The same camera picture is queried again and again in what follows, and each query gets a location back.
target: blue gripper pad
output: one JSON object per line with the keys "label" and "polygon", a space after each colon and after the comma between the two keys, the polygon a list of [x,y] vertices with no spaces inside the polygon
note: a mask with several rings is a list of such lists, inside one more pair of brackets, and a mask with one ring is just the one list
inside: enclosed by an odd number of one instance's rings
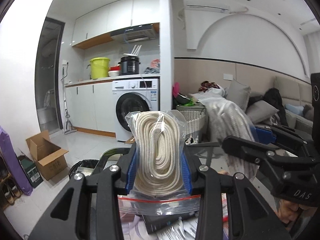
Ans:
{"label": "blue gripper pad", "polygon": [[185,189],[188,191],[189,194],[191,194],[192,190],[192,184],[191,184],[191,173],[189,169],[189,165],[187,162],[187,158],[184,155],[184,152],[181,154],[181,174],[182,174],[182,180]]}
{"label": "blue gripper pad", "polygon": [[125,190],[129,194],[130,190],[133,188],[134,180],[137,173],[137,151],[134,152],[133,158],[131,160],[128,173],[127,173],[127,184],[125,185]]}
{"label": "blue gripper pad", "polygon": [[272,131],[270,130],[260,129],[259,127],[256,127],[256,132],[259,139],[259,143],[274,143],[277,139],[276,136],[274,136]]}

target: doorway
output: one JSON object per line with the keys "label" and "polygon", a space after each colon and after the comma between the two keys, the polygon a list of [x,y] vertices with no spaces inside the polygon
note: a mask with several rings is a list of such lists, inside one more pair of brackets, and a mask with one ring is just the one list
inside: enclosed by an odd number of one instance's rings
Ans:
{"label": "doorway", "polygon": [[49,134],[63,129],[59,92],[59,53],[64,23],[46,17],[42,27],[35,71],[36,109],[40,130]]}

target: wooden baseboard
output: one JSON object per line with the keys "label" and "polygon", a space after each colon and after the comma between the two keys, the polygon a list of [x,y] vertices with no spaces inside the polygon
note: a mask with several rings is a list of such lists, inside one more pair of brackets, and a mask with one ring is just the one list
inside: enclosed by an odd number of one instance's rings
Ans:
{"label": "wooden baseboard", "polygon": [[75,127],[75,129],[77,129],[79,132],[91,133],[91,134],[114,137],[114,138],[116,137],[116,133],[114,132],[104,132],[104,131],[92,130],[92,129],[81,128],[81,127]]}

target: washing machine door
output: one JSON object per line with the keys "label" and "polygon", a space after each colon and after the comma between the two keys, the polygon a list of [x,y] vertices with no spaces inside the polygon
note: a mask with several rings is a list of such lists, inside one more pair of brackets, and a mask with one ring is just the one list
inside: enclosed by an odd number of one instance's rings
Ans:
{"label": "washing machine door", "polygon": [[116,104],[116,115],[121,126],[131,132],[125,116],[129,112],[145,112],[150,111],[148,103],[135,93],[125,93],[119,97]]}

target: cabinet door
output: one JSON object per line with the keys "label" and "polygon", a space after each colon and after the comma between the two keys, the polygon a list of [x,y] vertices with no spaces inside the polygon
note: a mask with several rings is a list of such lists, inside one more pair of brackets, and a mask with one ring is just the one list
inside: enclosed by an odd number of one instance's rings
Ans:
{"label": "cabinet door", "polygon": [[80,113],[79,113],[79,97],[77,93],[77,87],[66,88],[66,102],[68,113],[70,115],[70,121],[73,126],[79,127]]}
{"label": "cabinet door", "polygon": [[133,0],[120,0],[110,4],[107,32],[131,26]]}
{"label": "cabinet door", "polygon": [[93,99],[93,85],[83,85],[78,86],[78,96],[79,104],[79,127],[87,129],[97,129],[96,117],[95,117],[95,107]]}
{"label": "cabinet door", "polygon": [[107,32],[109,7],[109,5],[105,5],[88,13],[90,15],[90,21],[87,26],[87,39]]}
{"label": "cabinet door", "polygon": [[76,19],[75,28],[72,35],[72,45],[76,45],[88,38],[88,26],[90,25],[90,14],[87,13]]}
{"label": "cabinet door", "polygon": [[158,22],[159,0],[133,0],[132,26]]}
{"label": "cabinet door", "polygon": [[112,82],[94,84],[94,105],[97,130],[115,132],[116,106],[113,103]]}

